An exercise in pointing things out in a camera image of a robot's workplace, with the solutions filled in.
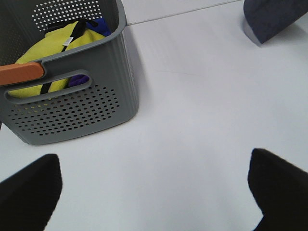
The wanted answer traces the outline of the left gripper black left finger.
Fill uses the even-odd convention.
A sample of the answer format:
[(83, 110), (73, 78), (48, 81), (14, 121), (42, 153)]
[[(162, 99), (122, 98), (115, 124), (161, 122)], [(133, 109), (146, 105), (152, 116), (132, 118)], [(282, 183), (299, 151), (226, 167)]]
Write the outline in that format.
[(58, 155), (46, 154), (0, 183), (0, 229), (45, 230), (63, 188)]

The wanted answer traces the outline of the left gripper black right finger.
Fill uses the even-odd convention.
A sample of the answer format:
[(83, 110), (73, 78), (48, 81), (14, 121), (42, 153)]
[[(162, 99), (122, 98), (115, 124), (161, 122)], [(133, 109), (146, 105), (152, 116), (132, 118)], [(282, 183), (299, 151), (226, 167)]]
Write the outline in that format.
[(308, 174), (274, 153), (255, 148), (247, 176), (262, 212), (256, 231), (308, 229)]

